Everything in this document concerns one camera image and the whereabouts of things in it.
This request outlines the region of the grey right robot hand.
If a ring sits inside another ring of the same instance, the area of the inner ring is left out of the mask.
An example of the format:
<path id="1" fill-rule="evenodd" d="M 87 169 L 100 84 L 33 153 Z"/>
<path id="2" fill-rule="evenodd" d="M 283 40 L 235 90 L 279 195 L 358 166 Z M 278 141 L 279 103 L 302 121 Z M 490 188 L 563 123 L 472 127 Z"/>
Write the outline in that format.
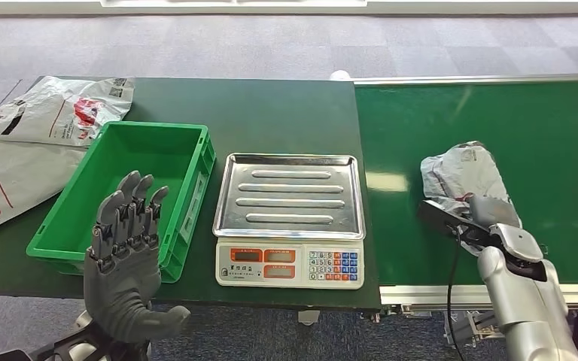
<path id="1" fill-rule="evenodd" d="M 522 228 L 514 206 L 502 199 L 489 196 L 472 196 L 468 199 L 474 223 L 490 227 L 497 223 Z"/>

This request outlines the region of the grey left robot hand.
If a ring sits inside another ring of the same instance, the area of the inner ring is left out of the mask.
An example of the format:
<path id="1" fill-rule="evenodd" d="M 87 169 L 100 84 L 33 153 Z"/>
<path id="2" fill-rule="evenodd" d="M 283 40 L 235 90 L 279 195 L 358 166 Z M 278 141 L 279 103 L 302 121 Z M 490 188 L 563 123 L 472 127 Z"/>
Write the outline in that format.
<path id="1" fill-rule="evenodd" d="M 131 171 L 99 205 L 84 259 L 84 301 L 112 338 L 139 343 L 179 335 L 190 318 L 184 306 L 155 311 L 161 285 L 158 226 L 167 186 L 152 196 L 154 177 Z"/>

